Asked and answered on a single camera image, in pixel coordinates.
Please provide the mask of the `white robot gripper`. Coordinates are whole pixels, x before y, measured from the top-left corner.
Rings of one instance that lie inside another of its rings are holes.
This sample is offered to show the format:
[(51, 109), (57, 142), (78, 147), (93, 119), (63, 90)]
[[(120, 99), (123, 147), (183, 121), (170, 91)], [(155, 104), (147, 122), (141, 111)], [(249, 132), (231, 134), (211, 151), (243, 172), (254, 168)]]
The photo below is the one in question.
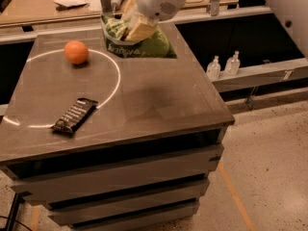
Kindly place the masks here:
[(172, 19), (185, 3), (186, 0), (127, 0), (121, 16), (129, 22), (125, 40), (137, 43), (150, 38), (156, 32), (157, 19)]

